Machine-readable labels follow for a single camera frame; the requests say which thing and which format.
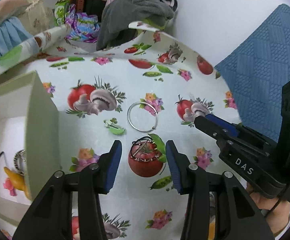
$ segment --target gray blanket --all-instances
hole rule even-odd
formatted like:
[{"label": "gray blanket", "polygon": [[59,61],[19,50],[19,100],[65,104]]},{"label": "gray blanket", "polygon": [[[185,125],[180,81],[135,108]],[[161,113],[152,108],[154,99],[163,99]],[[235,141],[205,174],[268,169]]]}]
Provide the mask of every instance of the gray blanket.
[{"label": "gray blanket", "polygon": [[163,26],[167,19],[173,17],[172,8],[160,0],[114,0],[103,11],[96,49],[106,48],[121,31],[128,29],[131,22],[150,18],[155,24]]}]

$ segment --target silver screw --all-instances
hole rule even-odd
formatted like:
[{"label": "silver screw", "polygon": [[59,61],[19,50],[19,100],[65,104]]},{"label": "silver screw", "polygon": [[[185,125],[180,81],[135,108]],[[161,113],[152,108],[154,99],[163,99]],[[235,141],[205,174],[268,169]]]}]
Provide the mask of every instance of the silver screw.
[{"label": "silver screw", "polygon": [[54,176],[55,176],[56,178],[60,178],[63,174],[64,174],[64,173],[63,173],[62,171],[56,171],[56,172],[54,173]]},{"label": "silver screw", "polygon": [[233,174],[230,171],[224,172],[224,175],[225,175],[225,177],[227,177],[229,179],[233,176]]},{"label": "silver screw", "polygon": [[195,171],[195,170],[198,169],[198,166],[196,164],[192,163],[192,164],[188,165],[188,168],[190,168],[191,170]]},{"label": "silver screw", "polygon": [[98,166],[97,163],[92,163],[92,164],[89,165],[89,168],[90,168],[91,170],[97,170],[98,167],[99,167],[99,166]]}]

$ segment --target vegetable print tablecloth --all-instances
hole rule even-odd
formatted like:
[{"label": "vegetable print tablecloth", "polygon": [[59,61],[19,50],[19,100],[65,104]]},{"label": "vegetable print tablecloth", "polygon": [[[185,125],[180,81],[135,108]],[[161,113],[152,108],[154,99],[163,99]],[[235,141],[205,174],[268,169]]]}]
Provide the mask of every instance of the vegetable print tablecloth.
[{"label": "vegetable print tablecloth", "polygon": [[[198,53],[142,22],[130,27],[138,29],[137,38],[93,54],[64,40],[65,32],[59,39],[47,32],[41,38],[56,43],[41,50],[34,61],[29,59],[0,75],[0,82],[19,73],[38,72],[60,111],[61,166],[66,173],[97,162],[115,139],[122,142],[114,187],[100,197],[109,239],[178,240],[187,196],[180,196],[173,188],[164,151],[166,141],[174,140],[179,152],[192,163],[222,173],[229,167],[219,159],[215,140],[197,130],[193,121],[208,113],[234,123],[240,118],[225,81]],[[49,55],[65,58],[51,62],[57,58]],[[149,134],[133,129],[127,121],[129,106],[138,101],[149,103],[158,112],[157,129]],[[133,108],[131,120],[139,129],[148,130],[155,123],[154,115],[153,109],[143,104]],[[106,128],[115,125],[124,127],[124,134],[118,135],[121,130],[115,128],[111,129],[113,134]],[[143,136],[152,141],[140,154],[158,155],[146,167],[128,162],[132,142]],[[77,215],[74,198],[72,228],[76,240]]]}]

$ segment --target person's arm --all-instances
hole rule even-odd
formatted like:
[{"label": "person's arm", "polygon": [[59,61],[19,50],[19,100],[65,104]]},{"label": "person's arm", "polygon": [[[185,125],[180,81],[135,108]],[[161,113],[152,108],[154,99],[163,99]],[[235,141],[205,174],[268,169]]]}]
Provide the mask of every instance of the person's arm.
[{"label": "person's arm", "polygon": [[[259,209],[271,210],[278,201],[278,198],[268,199],[260,193],[253,192],[250,184],[247,184],[247,192],[252,192],[250,197],[254,200]],[[275,239],[279,239],[290,226],[290,203],[282,201],[266,218]]]}]

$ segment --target metal bracelet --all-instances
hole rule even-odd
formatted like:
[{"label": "metal bracelet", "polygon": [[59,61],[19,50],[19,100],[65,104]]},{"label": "metal bracelet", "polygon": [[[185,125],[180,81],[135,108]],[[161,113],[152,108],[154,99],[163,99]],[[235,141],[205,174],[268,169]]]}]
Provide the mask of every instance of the metal bracelet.
[{"label": "metal bracelet", "polygon": [[20,163],[21,163],[21,161],[26,163],[26,160],[24,158],[24,153],[25,153],[25,150],[20,150],[15,154],[15,157],[14,157],[14,167],[17,170],[17,172],[22,176],[25,175],[24,165],[21,165]]},{"label": "metal bracelet", "polygon": [[[144,131],[144,130],[138,129],[135,125],[133,125],[133,123],[132,123],[131,120],[130,120],[130,112],[131,112],[132,108],[133,108],[134,106],[138,106],[138,105],[142,105],[142,104],[151,107],[151,108],[155,111],[155,116],[156,116],[156,122],[155,122],[155,125],[154,125],[150,130],[147,130],[147,131]],[[155,130],[156,127],[157,127],[157,124],[158,124],[158,115],[157,115],[157,111],[156,111],[156,109],[155,109],[152,105],[150,105],[150,104],[147,103],[147,102],[136,102],[136,103],[132,104],[132,105],[128,108],[127,119],[128,119],[129,124],[130,124],[134,129],[136,129],[136,130],[139,131],[139,132],[145,132],[145,133],[148,133],[148,132],[151,132],[151,131]]]}]

